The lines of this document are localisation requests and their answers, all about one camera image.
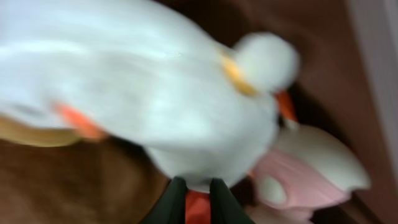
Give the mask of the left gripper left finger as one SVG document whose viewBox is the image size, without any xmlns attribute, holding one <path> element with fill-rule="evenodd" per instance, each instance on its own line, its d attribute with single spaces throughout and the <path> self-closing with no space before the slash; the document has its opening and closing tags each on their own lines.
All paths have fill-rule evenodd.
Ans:
<svg viewBox="0 0 398 224">
<path fill-rule="evenodd" d="M 173 178 L 161 198 L 140 224 L 185 224 L 186 181 Z"/>
</svg>

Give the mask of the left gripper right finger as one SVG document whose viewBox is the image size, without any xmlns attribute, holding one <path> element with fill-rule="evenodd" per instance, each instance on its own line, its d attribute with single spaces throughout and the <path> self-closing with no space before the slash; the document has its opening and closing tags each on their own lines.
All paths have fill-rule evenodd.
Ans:
<svg viewBox="0 0 398 224">
<path fill-rule="evenodd" d="M 211 224 L 255 224 L 222 179 L 210 184 Z"/>
</svg>

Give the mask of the brown plush toy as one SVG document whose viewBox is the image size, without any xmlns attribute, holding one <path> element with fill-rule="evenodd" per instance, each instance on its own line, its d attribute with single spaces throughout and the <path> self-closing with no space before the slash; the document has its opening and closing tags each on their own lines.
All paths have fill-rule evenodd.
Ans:
<svg viewBox="0 0 398 224">
<path fill-rule="evenodd" d="M 139 223 L 168 178 L 117 138 L 66 147 L 1 143 L 2 224 Z"/>
</svg>

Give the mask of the pink pig toy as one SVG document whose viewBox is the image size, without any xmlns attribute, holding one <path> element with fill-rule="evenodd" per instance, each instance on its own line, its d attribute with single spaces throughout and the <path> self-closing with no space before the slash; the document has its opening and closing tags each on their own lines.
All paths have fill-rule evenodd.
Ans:
<svg viewBox="0 0 398 224">
<path fill-rule="evenodd" d="M 315 210 L 348 201 L 371 181 L 356 156 L 327 132 L 288 120 L 253 169 L 255 223 L 309 223 Z"/>
</svg>

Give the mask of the white plush duck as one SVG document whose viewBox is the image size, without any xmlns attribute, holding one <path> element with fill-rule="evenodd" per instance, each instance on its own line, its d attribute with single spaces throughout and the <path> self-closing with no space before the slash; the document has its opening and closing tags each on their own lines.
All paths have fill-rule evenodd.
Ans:
<svg viewBox="0 0 398 224">
<path fill-rule="evenodd" d="M 299 55 L 277 35 L 217 43 L 155 1 L 1 1 L 1 117 L 142 146 L 168 177 L 237 184 L 278 132 Z"/>
</svg>

